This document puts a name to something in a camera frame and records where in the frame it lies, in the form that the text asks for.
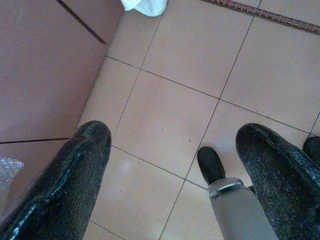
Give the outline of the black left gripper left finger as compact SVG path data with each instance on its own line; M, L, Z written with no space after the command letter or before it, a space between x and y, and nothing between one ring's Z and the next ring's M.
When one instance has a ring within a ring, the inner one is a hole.
M0 224L2 240L81 240L110 158L112 134L84 123Z

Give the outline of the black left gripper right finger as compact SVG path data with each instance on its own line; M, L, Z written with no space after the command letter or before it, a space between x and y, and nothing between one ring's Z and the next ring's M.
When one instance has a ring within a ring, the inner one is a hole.
M302 148L272 129L247 123L236 133L237 154L280 240L320 238L320 138Z

